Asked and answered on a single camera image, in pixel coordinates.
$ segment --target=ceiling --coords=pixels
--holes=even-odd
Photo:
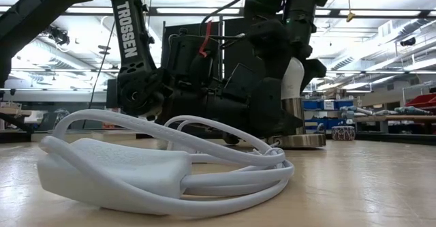
[[[232,0],[145,0],[149,6],[157,7],[220,7]],[[433,10],[436,8],[436,0],[329,0],[326,7],[328,8],[341,8],[347,9],[349,3],[352,9],[407,9],[407,10]],[[17,0],[0,0],[0,5],[13,5]],[[82,3],[75,6],[99,6],[110,7],[109,0],[94,0]],[[235,7],[242,7],[243,1],[236,4]],[[199,23],[203,19],[202,16],[152,16],[146,18],[147,26],[149,24],[149,31],[151,35],[157,40],[156,44],[151,46],[151,52],[157,65],[160,65],[161,55],[161,38],[163,31],[163,23],[167,26],[184,25],[191,23]],[[325,65],[332,67],[335,60],[349,54],[350,51],[359,50],[364,42],[368,42],[377,38],[379,27],[386,24],[387,19],[353,19],[351,22],[346,22],[345,19],[332,19],[332,18],[317,18],[315,24],[318,26],[317,33],[314,33],[311,38],[311,45],[314,49],[312,57],[320,58]],[[398,24],[397,20],[393,20],[394,25]],[[52,25],[67,30],[68,35],[72,39],[69,46],[56,49],[53,54],[58,58],[64,58],[65,63],[77,63],[80,68],[99,68],[102,62],[102,55],[99,54],[101,49],[99,45],[105,46],[108,43],[110,36],[110,29],[112,28],[113,18],[111,16],[60,16]],[[417,39],[421,39],[419,44],[426,44],[428,38],[424,36],[432,33],[434,27],[427,27],[423,30]],[[104,68],[111,68],[113,65],[117,66],[120,63],[120,54],[117,50],[119,48],[118,41],[112,35],[110,47],[110,54],[106,57]],[[55,47],[53,41],[47,37],[40,37],[38,40]],[[395,44],[383,44],[379,50],[369,56],[364,56],[360,60],[370,61],[373,65],[385,61],[395,53]],[[399,49],[400,54],[413,50],[414,47]],[[19,67],[32,67],[28,63],[22,61],[14,61],[13,68]],[[357,64],[356,61],[352,65],[348,65],[345,70],[363,70],[362,64]],[[317,80],[318,85],[325,85],[330,81],[337,81],[337,78],[344,76],[336,75],[332,80]],[[25,78],[23,74],[15,74],[16,78]],[[59,74],[57,80],[68,81],[71,74]],[[114,78],[114,74],[104,74],[100,76],[99,85],[105,85],[107,78]],[[84,77],[80,77],[79,81],[86,82],[85,86],[91,86],[95,81],[96,75],[94,73],[87,73]]]

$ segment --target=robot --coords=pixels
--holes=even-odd
[[[10,73],[11,58],[67,8],[85,1],[92,0],[20,0],[0,17],[1,87]],[[292,83],[293,67],[304,72],[300,88],[293,90],[298,95],[312,78],[325,76],[321,62],[307,58],[312,52],[310,35],[316,32],[315,9],[327,0],[245,0],[244,17],[251,26],[244,34],[202,35],[206,17],[199,35],[182,33],[171,39],[168,66],[160,68],[149,50],[154,40],[144,23],[147,7],[141,0],[111,2],[121,51],[118,102],[124,113],[144,115],[159,124],[178,115],[195,115],[259,138],[294,135],[303,126],[302,117],[283,109],[283,99],[291,97],[282,84]],[[279,18],[277,12],[282,10]],[[263,60],[266,74],[260,81],[254,81],[242,64],[229,79],[213,78],[217,51],[238,40],[248,40]]]

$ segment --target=white cable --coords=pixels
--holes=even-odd
[[[198,196],[248,195],[229,200],[204,202],[169,198],[134,187],[114,177],[94,161],[80,156],[68,143],[61,140],[65,136],[67,127],[72,122],[81,119],[113,123],[210,154],[207,156],[204,154],[191,155],[191,158],[198,161],[215,161],[224,164],[232,162],[250,165],[228,173],[189,175],[181,181],[181,187],[187,187],[186,194]],[[288,179],[294,173],[293,165],[285,159],[282,150],[272,148],[247,133],[200,117],[175,117],[169,120],[167,124],[169,125],[175,121],[184,121],[184,124],[188,124],[189,121],[189,123],[201,123],[215,127],[250,142],[258,151],[255,151],[255,153],[235,151],[178,130],[107,110],[81,110],[69,115],[58,123],[53,131],[53,136],[43,139],[41,147],[48,153],[58,154],[84,176],[98,182],[100,185],[104,185],[104,187],[112,190],[114,194],[122,194],[126,200],[134,202],[134,204],[144,207],[144,209],[150,209],[152,212],[162,214],[206,217],[240,211],[276,196],[287,185]]]
[[[270,166],[279,164],[285,160],[284,154],[278,155],[253,155],[248,153],[243,153],[240,151],[235,151],[233,149],[226,148],[221,145],[217,145],[213,142],[203,140],[201,138],[197,138],[195,136],[169,129],[167,127],[163,127],[161,125],[155,124],[150,121],[144,121],[142,119],[132,119],[132,117],[128,115],[123,115],[119,113],[113,113],[108,115],[107,110],[80,110],[77,111],[64,119],[62,119],[53,130],[53,136],[56,138],[64,139],[65,132],[67,131],[68,126],[79,120],[87,119],[94,121],[103,121],[106,123],[113,123],[125,127],[127,129],[131,129],[134,131],[144,132],[146,134],[152,135],[153,137],[168,140],[170,142],[177,142],[183,146],[191,147],[192,149],[201,151],[203,153],[207,153],[209,155],[213,155],[215,157],[229,160],[231,162],[236,162],[244,165],[252,165],[252,166]],[[223,131],[230,131],[231,127],[228,125],[223,125]],[[270,148],[267,144],[265,144],[260,139],[250,138],[250,135],[239,131],[236,136],[240,138],[244,138],[247,142],[253,141],[252,145],[256,148],[262,148],[263,150],[268,150]]]
[[[146,209],[152,208],[154,212],[163,214],[210,217],[241,211],[276,196],[288,182],[288,179],[283,179],[278,184],[261,192],[229,200],[206,202],[179,200],[152,194],[113,177],[92,161],[80,157],[65,141],[47,136],[44,139],[44,144],[47,146],[45,149],[60,155],[86,177],[113,190],[115,194],[122,194],[126,200],[142,205]]]

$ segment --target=fluorescent light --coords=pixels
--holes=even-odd
[[[342,89],[356,89],[359,87],[366,86],[367,84],[369,84],[369,83],[367,83],[367,82],[352,83],[352,84],[348,84],[348,85],[342,87]]]
[[[108,14],[114,13],[111,7],[70,7],[65,12],[75,14]]]
[[[372,93],[372,91],[363,91],[363,90],[347,90],[347,93]]]
[[[354,10],[357,16],[417,16],[421,11],[418,10]],[[349,11],[341,10],[339,15],[347,16]]]
[[[436,71],[410,71],[409,74],[436,74]]]
[[[379,80],[376,80],[376,81],[372,82],[371,84],[380,84],[380,83],[385,82],[387,80],[390,80],[391,78],[394,78],[394,77],[395,76],[389,76],[389,77],[381,78]]]
[[[17,91],[43,91],[42,88],[19,88]]]
[[[361,71],[351,71],[351,70],[328,70],[327,73],[331,73],[331,74],[360,74]]]
[[[335,83],[335,84],[325,84],[325,85],[321,85],[318,87],[318,90],[325,90],[325,89],[329,89],[329,88],[334,88],[337,87],[339,85],[342,85],[342,83]]]
[[[328,16],[328,15],[330,15],[330,13],[331,13],[330,10],[320,10],[320,9],[317,9],[315,11],[315,15],[316,16]]]
[[[114,69],[114,70],[112,70],[112,69],[109,69],[109,70],[102,70],[102,72],[105,72],[105,73],[118,73],[120,70],[117,70],[117,69]]]
[[[157,8],[157,13],[162,14],[209,14],[218,8]],[[239,9],[229,8],[222,10],[219,14],[238,14]]]
[[[35,69],[21,69],[21,68],[13,68],[11,71],[24,71],[24,72],[45,72],[45,69],[35,68]]]
[[[10,91],[10,88],[0,88],[0,91]],[[90,89],[43,89],[43,88],[17,88],[17,91],[93,91]],[[95,91],[106,91],[105,89],[96,89]]]
[[[404,71],[367,71],[367,74],[404,74]]]
[[[313,93],[313,92],[324,93],[324,92],[326,92],[326,91],[320,91],[320,90],[313,90],[313,91],[310,91],[310,90],[304,90],[304,91],[303,91],[303,93]]]
[[[53,71],[53,72],[91,72],[92,70],[81,70],[81,69],[78,69],[78,70],[65,69],[65,70],[63,70],[63,69],[58,69],[58,70],[51,70],[51,71]]]

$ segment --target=black cable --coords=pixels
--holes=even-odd
[[[91,94],[91,101],[89,102],[88,109],[91,109],[91,106],[93,105],[95,87],[97,86],[98,77],[100,76],[100,73],[102,72],[104,60],[106,59],[106,55],[108,54],[108,48],[109,48],[109,45],[110,45],[110,39],[112,39],[112,34],[114,33],[114,28],[115,28],[115,21],[114,21],[114,24],[112,25],[112,29],[110,30],[108,45],[106,46],[106,50],[104,51],[102,64],[100,65],[100,69],[98,70],[97,78],[95,79],[95,83],[94,83],[94,87],[93,87],[93,92]],[[86,124],[87,124],[87,120],[84,120],[83,121],[82,129],[84,129],[84,126]]]
[[[218,8],[217,10],[215,10],[214,12],[210,13],[209,15],[207,15],[203,21],[200,23],[200,28],[198,29],[198,35],[199,36],[203,36],[203,25],[204,23],[211,17],[211,16],[216,16],[218,13],[220,13],[221,11],[223,11],[224,9],[228,9],[231,6],[233,6],[234,4],[238,3],[240,0],[233,0],[232,2],[228,3],[227,5]]]

